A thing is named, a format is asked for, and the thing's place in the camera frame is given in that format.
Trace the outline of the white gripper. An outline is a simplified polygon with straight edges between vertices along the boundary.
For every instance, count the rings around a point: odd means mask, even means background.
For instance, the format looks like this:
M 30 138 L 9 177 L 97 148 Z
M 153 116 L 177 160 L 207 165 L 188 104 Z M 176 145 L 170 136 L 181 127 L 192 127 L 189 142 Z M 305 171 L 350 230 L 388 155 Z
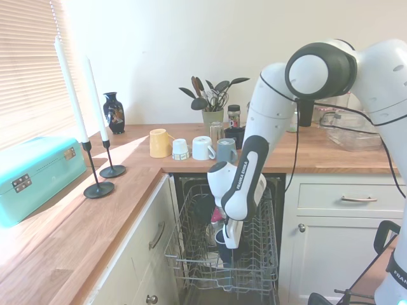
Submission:
M 244 222 L 230 218 L 212 222 L 213 239 L 216 244 L 225 245 L 231 249 L 231 265 L 238 261 L 238 247 L 240 244 Z

